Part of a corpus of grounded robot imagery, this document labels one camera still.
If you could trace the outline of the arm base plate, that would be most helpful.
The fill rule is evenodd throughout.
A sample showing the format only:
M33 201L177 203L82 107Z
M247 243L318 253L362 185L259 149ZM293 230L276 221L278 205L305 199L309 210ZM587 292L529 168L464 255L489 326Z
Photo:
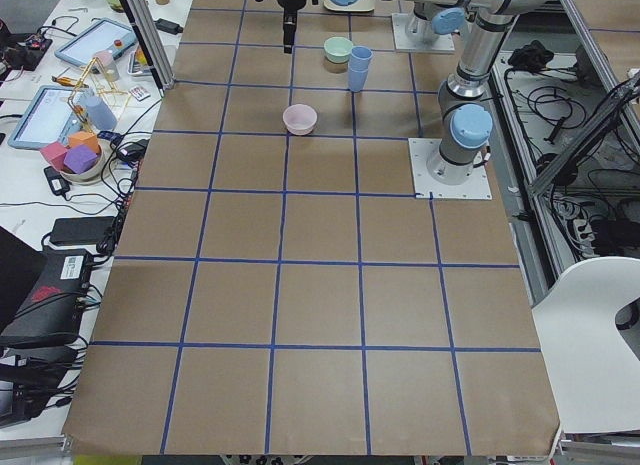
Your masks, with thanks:
M394 13L392 31L395 49L400 52L453 54L452 32L456 21L444 17L424 20L414 14Z
M440 155L440 139L409 138L414 195L418 199L491 200L480 150L472 163L453 165Z

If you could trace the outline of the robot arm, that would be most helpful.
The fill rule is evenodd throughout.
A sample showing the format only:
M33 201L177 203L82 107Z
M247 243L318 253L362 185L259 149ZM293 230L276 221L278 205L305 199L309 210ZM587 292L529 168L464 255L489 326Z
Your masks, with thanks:
M358 0L330 0L348 6ZM456 70L438 92L442 112L443 138L437 151L426 162L435 180L447 185L467 181L481 147L487 144L493 119L479 104L497 54L514 21L523 13L544 4L546 0L406 0L414 3L414 13L422 15L433 8L476 11L470 35Z
M437 39L456 32L465 20L460 6L415 2L405 26L405 36L413 45L433 45Z

